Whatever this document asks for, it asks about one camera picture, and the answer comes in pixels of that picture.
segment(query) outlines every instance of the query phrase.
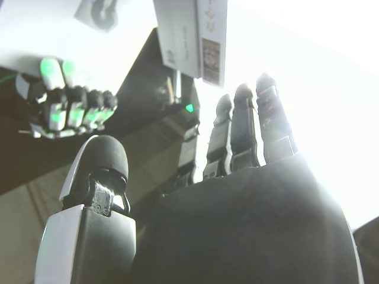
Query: qr code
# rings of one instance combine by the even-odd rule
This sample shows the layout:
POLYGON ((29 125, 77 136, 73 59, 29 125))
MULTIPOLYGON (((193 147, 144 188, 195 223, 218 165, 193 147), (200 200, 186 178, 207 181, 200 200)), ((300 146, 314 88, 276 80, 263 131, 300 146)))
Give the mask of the qr code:
POLYGON ((220 44, 211 40, 203 40, 203 79, 220 83, 220 44))

